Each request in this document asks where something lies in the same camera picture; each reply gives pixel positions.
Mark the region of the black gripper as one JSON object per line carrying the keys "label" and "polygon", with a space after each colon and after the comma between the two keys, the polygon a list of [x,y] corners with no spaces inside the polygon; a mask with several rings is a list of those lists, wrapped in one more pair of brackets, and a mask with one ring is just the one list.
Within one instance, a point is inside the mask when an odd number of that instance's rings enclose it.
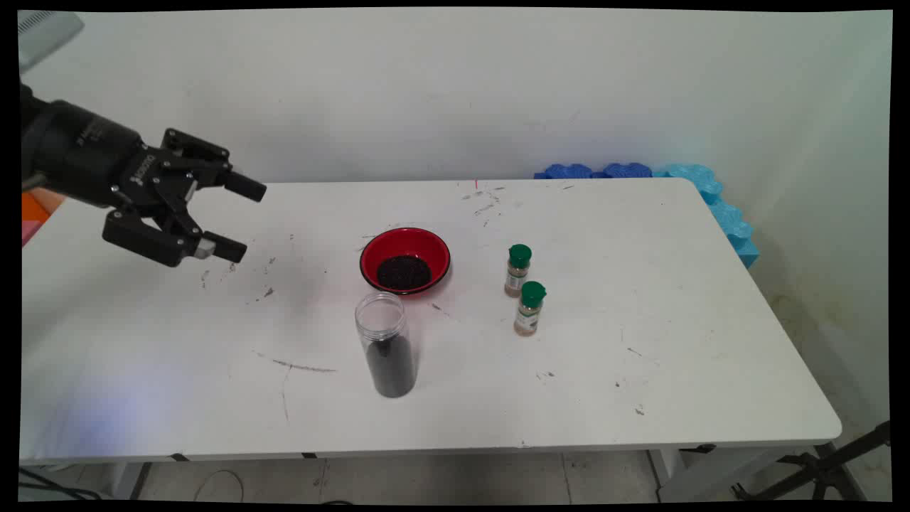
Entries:
{"label": "black gripper", "polygon": [[230,152],[189,133],[168,129],[161,149],[165,169],[192,181],[133,181],[150,171],[160,152],[137,131],[64,100],[46,102],[20,85],[21,188],[45,188],[100,208],[102,238],[168,267],[186,258],[238,263],[247,246],[203,230],[188,212],[198,188],[224,188],[262,201],[267,186],[230,162]]}

